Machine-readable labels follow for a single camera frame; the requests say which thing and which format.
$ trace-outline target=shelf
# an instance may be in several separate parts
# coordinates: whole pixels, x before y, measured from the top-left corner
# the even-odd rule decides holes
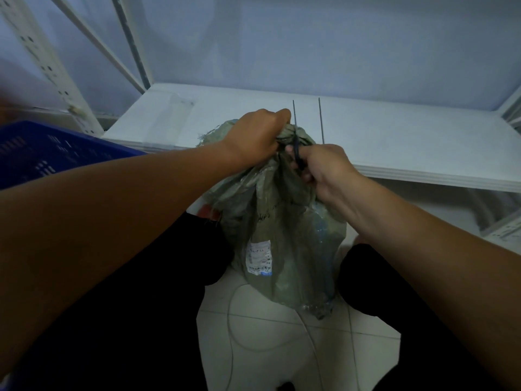
[[[154,84],[104,138],[155,152],[194,147],[226,120],[265,108],[292,110],[322,142],[318,98],[180,84]],[[321,97],[323,137],[365,175],[521,192],[521,135],[487,111]]]

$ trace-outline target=hand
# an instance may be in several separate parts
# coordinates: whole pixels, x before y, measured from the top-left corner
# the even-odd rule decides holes
[[[286,152],[295,159],[293,146],[286,146]],[[340,184],[354,177],[361,177],[354,166],[349,162],[342,147],[334,144],[300,146],[298,154],[307,164],[302,172],[305,183],[317,189],[317,197],[326,204],[336,207],[341,200]],[[296,162],[291,163],[296,169]]]
[[[287,108],[248,112],[231,128],[223,143],[238,155],[244,168],[255,166],[274,155],[278,148],[276,138],[290,120]]]

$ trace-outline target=sack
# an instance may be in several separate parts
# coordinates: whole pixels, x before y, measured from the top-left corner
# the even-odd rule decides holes
[[[221,140],[236,121],[205,134],[199,145]],[[284,147],[294,131],[287,124],[273,157],[226,178],[203,198],[222,213],[221,225],[235,251],[232,266],[273,302],[321,319],[332,310],[333,260],[345,238],[345,222],[335,219],[290,167]],[[300,127],[297,135],[301,145],[315,144]]]

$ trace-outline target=black pants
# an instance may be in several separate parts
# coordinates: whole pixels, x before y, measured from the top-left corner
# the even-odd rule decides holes
[[[232,257],[217,223],[183,214],[36,340],[9,389],[206,390],[195,320],[204,286],[218,281]],[[497,388],[370,246],[348,252],[338,285],[352,307],[402,334],[399,363],[376,390]]]
[[[374,315],[401,333],[398,364],[374,388],[499,389],[412,287],[367,244],[344,258],[340,295],[354,309]]]

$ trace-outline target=person's left hand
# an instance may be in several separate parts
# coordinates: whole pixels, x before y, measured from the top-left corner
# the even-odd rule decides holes
[[[248,112],[231,128],[223,143],[239,156],[245,167],[255,166],[277,151],[276,138],[290,121],[291,112],[287,108],[277,112],[265,109]]]

